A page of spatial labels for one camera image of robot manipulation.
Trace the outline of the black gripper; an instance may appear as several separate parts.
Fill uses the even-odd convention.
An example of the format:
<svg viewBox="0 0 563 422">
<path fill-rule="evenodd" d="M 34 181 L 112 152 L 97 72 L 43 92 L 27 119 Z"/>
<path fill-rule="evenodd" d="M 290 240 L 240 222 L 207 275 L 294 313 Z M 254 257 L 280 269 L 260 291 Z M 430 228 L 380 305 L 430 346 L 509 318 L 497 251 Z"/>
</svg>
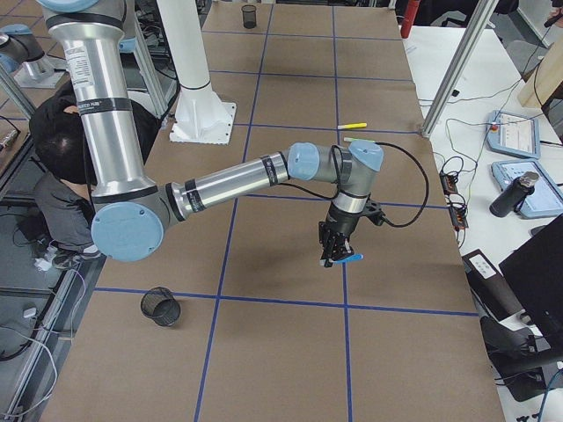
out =
<svg viewBox="0 0 563 422">
<path fill-rule="evenodd" d="M 324 222 L 318 223 L 318 240 L 322 247 L 320 264 L 332 267 L 333 264 L 348 262 L 353 257 L 349 238 L 354 233 L 362 212 L 350 213 L 330 205 Z"/>
</svg>

